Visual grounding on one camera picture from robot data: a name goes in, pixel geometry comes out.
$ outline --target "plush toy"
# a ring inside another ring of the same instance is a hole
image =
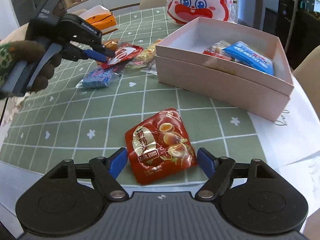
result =
[[[233,21],[233,0],[169,0],[168,14],[179,24],[198,17]]]

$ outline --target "hand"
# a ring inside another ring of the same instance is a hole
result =
[[[16,62],[25,60],[28,63],[39,61],[45,54],[45,49],[35,41],[14,41],[0,45],[0,86],[2,86]],[[48,86],[54,69],[61,63],[61,55],[56,54],[44,65],[36,77],[30,92],[37,92]]]

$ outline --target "blue wrapped snack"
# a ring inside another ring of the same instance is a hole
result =
[[[108,87],[114,75],[113,68],[96,68],[85,76],[82,86],[84,88]]]
[[[231,57],[234,57],[235,59],[244,63],[245,65],[248,65],[255,68],[256,70],[260,70],[273,76],[272,61],[269,58],[249,48],[242,41],[238,41],[237,43],[226,47],[225,49],[223,49],[223,51],[228,53]]]

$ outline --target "red snack packet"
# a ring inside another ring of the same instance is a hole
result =
[[[140,184],[196,166],[196,155],[179,113],[169,108],[124,135],[133,173]]]
[[[116,50],[116,56],[114,58],[109,58],[106,63],[99,64],[101,68],[108,68],[119,62],[135,58],[143,51],[142,47],[131,45],[128,43],[121,44]]]

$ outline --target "green tablecloth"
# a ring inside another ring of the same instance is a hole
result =
[[[132,12],[116,20],[119,30],[105,35],[103,40],[123,38],[144,48],[179,28],[168,19],[164,8]],[[246,111],[159,83],[156,76],[138,70],[126,70],[109,88],[76,89],[76,84],[96,66],[93,60],[64,60],[48,88],[23,102],[0,151],[0,160],[46,173],[66,158],[86,163],[96,156],[108,157],[125,147],[127,130],[169,107],[180,112],[195,150],[205,147],[216,156],[227,155],[238,162],[265,160]],[[195,167],[155,184],[204,180],[204,173]],[[137,184],[129,163],[118,181]]]

